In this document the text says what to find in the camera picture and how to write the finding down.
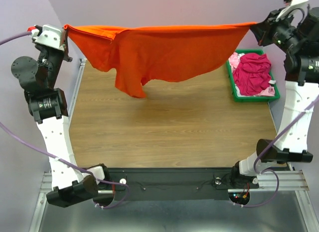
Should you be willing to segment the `orange t shirt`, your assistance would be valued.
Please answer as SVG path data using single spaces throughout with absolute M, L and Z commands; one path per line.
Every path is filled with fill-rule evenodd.
M 250 26 L 249 22 L 137 28 L 66 24 L 64 29 L 96 70 L 116 70 L 117 89 L 145 98 L 143 86 L 151 80 L 181 82 L 218 69 Z

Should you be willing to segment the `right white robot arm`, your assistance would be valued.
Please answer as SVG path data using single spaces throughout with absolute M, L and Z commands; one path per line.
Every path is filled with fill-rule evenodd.
M 263 22 L 250 27 L 260 46 L 274 44 L 286 55 L 286 99 L 280 128 L 274 140 L 260 139 L 256 151 L 232 167 L 229 181 L 235 187 L 251 182 L 275 164 L 309 163 L 313 159 L 307 136 L 319 99 L 319 9 L 308 8 L 296 27 L 291 24 L 292 14 L 278 18 L 281 12 L 274 10 Z

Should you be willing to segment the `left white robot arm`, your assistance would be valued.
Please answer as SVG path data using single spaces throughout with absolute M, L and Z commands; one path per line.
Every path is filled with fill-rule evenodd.
M 63 90 L 55 87 L 62 62 L 71 62 L 68 55 L 67 32 L 51 25 L 32 26 L 27 32 L 38 59 L 17 58 L 11 65 L 13 76 L 24 90 L 28 109 L 40 130 L 52 176 L 52 191 L 46 195 L 51 205 L 66 208 L 96 199 L 98 188 L 106 189 L 111 177 L 104 164 L 77 169 L 69 136 L 69 115 Z

